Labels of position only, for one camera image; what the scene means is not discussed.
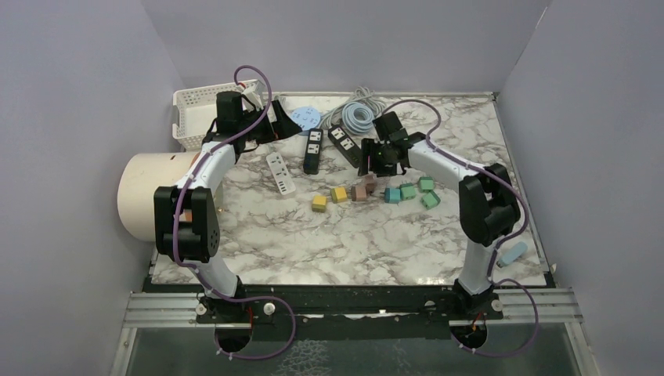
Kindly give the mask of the blue round power socket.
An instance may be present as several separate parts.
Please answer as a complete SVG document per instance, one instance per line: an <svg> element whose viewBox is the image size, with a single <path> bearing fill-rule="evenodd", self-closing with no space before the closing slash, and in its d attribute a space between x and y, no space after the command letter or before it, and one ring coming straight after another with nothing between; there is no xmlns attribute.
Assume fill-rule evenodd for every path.
<svg viewBox="0 0 664 376"><path fill-rule="evenodd" d="M298 107L291 112L290 119L304 132L319 126L321 114L314 107Z"/></svg>

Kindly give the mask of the teal plug adapter round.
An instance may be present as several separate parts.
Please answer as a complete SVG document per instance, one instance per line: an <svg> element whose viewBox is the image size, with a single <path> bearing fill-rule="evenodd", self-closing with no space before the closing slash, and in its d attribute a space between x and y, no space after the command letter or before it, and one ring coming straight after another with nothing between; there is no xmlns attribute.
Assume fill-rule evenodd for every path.
<svg viewBox="0 0 664 376"><path fill-rule="evenodd" d="M388 204L398 204L402 200L399 188L386 187L383 196L384 202Z"/></svg>

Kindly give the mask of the pink plug adapter round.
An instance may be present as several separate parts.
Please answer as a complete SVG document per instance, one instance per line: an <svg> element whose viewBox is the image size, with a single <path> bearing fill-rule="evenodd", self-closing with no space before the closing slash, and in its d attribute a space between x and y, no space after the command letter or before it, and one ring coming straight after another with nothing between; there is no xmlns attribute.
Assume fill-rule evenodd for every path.
<svg viewBox="0 0 664 376"><path fill-rule="evenodd" d="M351 187L350 197L352 201L366 201L369 194L364 185L354 185Z"/></svg>

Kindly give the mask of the black power strip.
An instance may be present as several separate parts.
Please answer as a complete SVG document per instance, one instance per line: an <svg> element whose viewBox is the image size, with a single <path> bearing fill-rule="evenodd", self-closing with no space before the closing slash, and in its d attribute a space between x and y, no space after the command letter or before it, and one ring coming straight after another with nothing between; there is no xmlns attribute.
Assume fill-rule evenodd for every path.
<svg viewBox="0 0 664 376"><path fill-rule="evenodd" d="M328 130L328 138L351 166L354 168L360 166L362 151L341 126L332 126Z"/></svg>
<svg viewBox="0 0 664 376"><path fill-rule="evenodd" d="M307 175L319 173L319 162L323 145L323 131L319 128L309 130L303 158L303 172Z"/></svg>

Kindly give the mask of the yellow plug adapter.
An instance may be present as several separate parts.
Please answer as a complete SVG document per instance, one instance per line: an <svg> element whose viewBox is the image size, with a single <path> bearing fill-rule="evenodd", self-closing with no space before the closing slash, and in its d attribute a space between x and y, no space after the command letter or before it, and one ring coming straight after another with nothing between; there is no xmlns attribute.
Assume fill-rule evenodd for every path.
<svg viewBox="0 0 664 376"><path fill-rule="evenodd" d="M335 204L345 202L348 199L347 190L343 186L331 188L330 195Z"/></svg>
<svg viewBox="0 0 664 376"><path fill-rule="evenodd" d="M325 212L327 209L327 197L315 195L312 199L311 209L313 212Z"/></svg>

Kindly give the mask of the white power strip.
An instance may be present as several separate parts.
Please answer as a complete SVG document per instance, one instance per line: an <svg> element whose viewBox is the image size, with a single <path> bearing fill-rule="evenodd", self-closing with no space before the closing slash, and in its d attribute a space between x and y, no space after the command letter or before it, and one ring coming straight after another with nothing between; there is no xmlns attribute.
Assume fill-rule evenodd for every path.
<svg viewBox="0 0 664 376"><path fill-rule="evenodd" d="M296 186L282 155L278 152L273 152L268 154L265 160L279 193L282 196L294 194L296 192Z"/></svg>

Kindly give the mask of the green plug adapter white strip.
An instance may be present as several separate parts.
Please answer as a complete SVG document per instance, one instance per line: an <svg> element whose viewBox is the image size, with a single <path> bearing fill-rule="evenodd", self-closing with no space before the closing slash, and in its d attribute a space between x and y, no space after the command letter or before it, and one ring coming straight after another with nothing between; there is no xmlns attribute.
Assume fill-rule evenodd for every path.
<svg viewBox="0 0 664 376"><path fill-rule="evenodd" d="M440 202L441 202L441 199L434 190L426 192L420 198L420 203L423 205L423 207L426 210L431 210L431 209L437 207L440 204Z"/></svg>

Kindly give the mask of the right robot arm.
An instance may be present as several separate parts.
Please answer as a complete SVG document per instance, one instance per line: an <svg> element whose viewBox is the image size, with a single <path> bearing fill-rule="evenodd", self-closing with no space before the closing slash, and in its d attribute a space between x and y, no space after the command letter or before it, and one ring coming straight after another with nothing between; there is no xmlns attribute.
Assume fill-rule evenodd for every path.
<svg viewBox="0 0 664 376"><path fill-rule="evenodd" d="M458 157L437 146L430 132L409 134L393 111L376 119L374 127L377 138L361 141L359 175L395 176L399 168L412 168L457 193L467 249L451 301L456 315L472 318L492 296L498 249L513 236L521 219L506 167L481 166Z"/></svg>

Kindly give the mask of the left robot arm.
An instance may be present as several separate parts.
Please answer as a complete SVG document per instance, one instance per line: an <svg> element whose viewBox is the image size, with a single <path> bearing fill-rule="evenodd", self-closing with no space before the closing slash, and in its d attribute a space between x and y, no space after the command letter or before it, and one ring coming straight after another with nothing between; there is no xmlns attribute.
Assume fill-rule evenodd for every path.
<svg viewBox="0 0 664 376"><path fill-rule="evenodd" d="M221 235L215 195L226 173L246 152L247 142L261 145L287 139L301 128L277 99L260 107L243 93L220 92L216 111L187 173L153 194L155 243L159 254L194 272L206 295L218 299L218 314L233 322L245 314L246 301L240 278L217 254Z"/></svg>

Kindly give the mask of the white plastic basket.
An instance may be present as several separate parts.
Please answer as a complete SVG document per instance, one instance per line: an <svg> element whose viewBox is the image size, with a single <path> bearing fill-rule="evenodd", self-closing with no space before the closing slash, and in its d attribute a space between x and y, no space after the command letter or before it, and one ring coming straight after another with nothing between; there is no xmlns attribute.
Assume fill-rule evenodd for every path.
<svg viewBox="0 0 664 376"><path fill-rule="evenodd" d="M186 152L200 149L202 140L217 116L216 98L219 92L242 92L234 82L181 89L172 96L171 133Z"/></svg>

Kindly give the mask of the cream cylinder container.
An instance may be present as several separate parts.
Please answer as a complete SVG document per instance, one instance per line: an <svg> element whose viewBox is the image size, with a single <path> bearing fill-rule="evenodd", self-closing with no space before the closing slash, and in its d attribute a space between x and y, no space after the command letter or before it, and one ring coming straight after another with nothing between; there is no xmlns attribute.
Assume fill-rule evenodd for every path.
<svg viewBox="0 0 664 376"><path fill-rule="evenodd" d="M197 152L146 153L129 160L117 190L117 211L134 238L155 241L153 195L181 179L197 157Z"/></svg>

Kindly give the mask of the light blue small device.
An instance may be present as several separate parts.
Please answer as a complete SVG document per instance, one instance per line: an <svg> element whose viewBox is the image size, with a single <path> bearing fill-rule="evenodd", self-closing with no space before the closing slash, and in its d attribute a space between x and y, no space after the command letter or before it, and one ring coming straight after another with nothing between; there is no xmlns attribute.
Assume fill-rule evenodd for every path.
<svg viewBox="0 0 664 376"><path fill-rule="evenodd" d="M518 243L513 245L509 250L501 254L501 256L496 261L496 265L500 268L509 266L517 259L522 257L528 251L528 248L529 247L525 242L519 241Z"/></svg>

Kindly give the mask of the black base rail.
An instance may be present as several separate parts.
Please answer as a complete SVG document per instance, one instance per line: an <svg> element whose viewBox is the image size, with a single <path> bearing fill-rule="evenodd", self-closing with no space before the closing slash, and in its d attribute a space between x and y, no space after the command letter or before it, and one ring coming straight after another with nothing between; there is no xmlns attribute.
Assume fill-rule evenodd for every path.
<svg viewBox="0 0 664 376"><path fill-rule="evenodd" d="M127 320L148 328L205 328L222 342L294 340L448 340L451 324L469 327L501 319L493 291L467 298L457 286L246 285L255 302L227 302L202 291L141 293Z"/></svg>

